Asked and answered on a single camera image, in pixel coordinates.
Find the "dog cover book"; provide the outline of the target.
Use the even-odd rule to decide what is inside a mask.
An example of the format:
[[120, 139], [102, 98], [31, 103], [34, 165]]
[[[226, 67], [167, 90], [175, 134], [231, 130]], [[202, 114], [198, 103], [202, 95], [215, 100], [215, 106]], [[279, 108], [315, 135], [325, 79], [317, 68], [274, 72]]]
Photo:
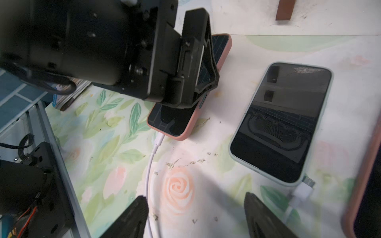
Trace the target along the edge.
[[65, 94], [55, 93], [53, 95], [53, 107], [60, 111], [65, 111], [92, 83], [87, 80], [70, 78], [72, 85], [54, 84], [54, 89]]

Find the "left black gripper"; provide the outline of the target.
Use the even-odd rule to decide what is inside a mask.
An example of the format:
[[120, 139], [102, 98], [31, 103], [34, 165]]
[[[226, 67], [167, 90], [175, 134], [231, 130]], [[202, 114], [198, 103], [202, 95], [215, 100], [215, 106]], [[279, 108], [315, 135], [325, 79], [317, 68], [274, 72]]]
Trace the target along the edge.
[[89, 80], [94, 86], [174, 105], [183, 76], [196, 72], [212, 35], [206, 9], [186, 11], [175, 30], [177, 1], [89, 2]]

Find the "white three-drawer organizer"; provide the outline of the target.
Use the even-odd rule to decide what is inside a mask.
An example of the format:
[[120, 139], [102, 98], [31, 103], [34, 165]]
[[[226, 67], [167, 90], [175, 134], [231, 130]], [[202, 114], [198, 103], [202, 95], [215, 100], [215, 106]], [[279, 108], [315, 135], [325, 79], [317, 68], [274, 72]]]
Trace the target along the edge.
[[381, 33], [380, 1], [179, 1], [175, 30], [185, 12], [204, 8], [213, 33], [265, 36], [368, 36]]

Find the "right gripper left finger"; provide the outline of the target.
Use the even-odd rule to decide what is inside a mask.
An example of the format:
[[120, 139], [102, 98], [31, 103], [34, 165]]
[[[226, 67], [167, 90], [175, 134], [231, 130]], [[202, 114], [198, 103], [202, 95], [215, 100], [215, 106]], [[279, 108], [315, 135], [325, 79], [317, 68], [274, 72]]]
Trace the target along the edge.
[[148, 212], [146, 197], [138, 196], [101, 238], [143, 238]]

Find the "pink case phone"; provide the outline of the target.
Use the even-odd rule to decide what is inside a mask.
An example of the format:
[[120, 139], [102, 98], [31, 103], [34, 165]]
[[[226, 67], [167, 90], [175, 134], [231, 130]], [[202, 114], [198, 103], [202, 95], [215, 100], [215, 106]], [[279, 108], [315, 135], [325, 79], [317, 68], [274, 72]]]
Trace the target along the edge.
[[347, 238], [381, 236], [381, 119], [378, 118], [341, 222]]
[[177, 141], [187, 139], [204, 109], [205, 99], [219, 83], [219, 72], [232, 47], [231, 36], [227, 33], [211, 35], [202, 48], [199, 64], [192, 64], [196, 72], [183, 76], [175, 82], [182, 86], [176, 103], [155, 104], [147, 118], [147, 125]]

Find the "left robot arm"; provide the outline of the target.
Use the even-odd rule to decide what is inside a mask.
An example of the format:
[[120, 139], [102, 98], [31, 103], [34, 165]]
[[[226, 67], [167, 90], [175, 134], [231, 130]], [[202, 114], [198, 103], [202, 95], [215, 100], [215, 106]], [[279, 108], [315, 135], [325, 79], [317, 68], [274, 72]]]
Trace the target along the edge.
[[74, 78], [172, 108], [219, 83], [208, 12], [177, 1], [1, 1], [1, 69], [52, 94]]

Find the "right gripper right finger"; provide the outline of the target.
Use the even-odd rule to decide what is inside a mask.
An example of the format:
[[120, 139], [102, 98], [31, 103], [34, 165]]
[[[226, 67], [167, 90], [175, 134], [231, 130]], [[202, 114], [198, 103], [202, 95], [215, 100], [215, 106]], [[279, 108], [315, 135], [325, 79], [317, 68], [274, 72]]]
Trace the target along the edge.
[[255, 194], [245, 194], [244, 209], [251, 238], [297, 238]]

